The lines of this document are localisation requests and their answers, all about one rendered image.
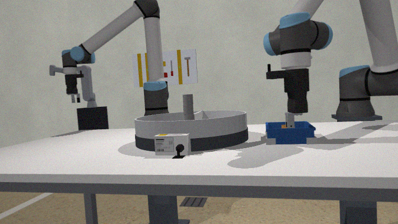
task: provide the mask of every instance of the white floor line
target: white floor line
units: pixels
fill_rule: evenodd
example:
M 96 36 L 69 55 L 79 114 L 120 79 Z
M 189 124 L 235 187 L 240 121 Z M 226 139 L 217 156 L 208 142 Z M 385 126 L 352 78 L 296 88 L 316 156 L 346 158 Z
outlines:
M 31 200 L 29 200 L 27 202 L 24 202 L 24 203 L 22 203 L 22 204 L 20 204 L 20 205 L 18 205 L 16 207 L 10 209 L 10 210 L 7 210 L 7 211 L 5 211 L 5 212 L 0 214 L 0 219 L 3 219 L 5 217 L 11 215 L 12 213 L 15 213 L 15 212 L 17 212 L 17 211 L 19 211 L 19 210 L 21 210 L 21 209 L 33 204 L 33 203 L 39 201 L 39 200 L 42 200 L 43 198 L 45 198 L 45 197 L 47 197 L 49 195 L 52 195 L 52 193 L 41 194 L 41 195 L 39 195 L 39 196 L 37 196 L 35 198 L 32 198 Z

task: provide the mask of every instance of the blue plastic container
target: blue plastic container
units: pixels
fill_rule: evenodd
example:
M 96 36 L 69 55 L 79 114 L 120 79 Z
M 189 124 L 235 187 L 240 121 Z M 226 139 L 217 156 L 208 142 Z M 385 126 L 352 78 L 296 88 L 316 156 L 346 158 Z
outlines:
M 285 122 L 267 122 L 267 138 L 276 144 L 307 144 L 307 138 L 315 137 L 315 127 L 307 121 L 295 121 L 295 128 L 282 128 Z

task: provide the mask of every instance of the gray cylinder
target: gray cylinder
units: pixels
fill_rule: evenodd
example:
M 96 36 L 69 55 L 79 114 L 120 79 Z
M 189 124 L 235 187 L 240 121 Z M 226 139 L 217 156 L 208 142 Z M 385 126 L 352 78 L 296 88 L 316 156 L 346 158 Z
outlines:
M 184 119 L 185 120 L 195 120 L 193 114 L 193 95 L 185 94 L 182 96 L 183 109 L 184 109 Z

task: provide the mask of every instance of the brown floor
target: brown floor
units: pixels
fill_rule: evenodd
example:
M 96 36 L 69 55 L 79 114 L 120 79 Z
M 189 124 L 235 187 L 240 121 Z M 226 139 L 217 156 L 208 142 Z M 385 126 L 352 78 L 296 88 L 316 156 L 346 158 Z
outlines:
M 0 213 L 40 193 L 0 192 Z M 185 197 L 177 197 L 178 205 Z M 398 203 L 377 203 L 378 224 L 398 224 Z M 98 223 L 148 224 L 148 200 L 142 195 L 97 195 Z M 178 207 L 190 224 L 339 223 L 339 202 L 324 200 L 209 197 L 202 208 Z M 82 194 L 52 194 L 0 224 L 85 223 Z

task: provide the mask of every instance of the white box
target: white box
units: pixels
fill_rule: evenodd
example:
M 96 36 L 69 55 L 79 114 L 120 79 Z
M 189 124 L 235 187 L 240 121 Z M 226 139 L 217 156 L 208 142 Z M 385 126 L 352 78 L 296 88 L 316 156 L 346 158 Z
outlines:
M 176 147 L 182 145 L 184 150 L 180 155 L 191 154 L 190 134 L 159 134 L 155 135 L 155 155 L 177 155 Z

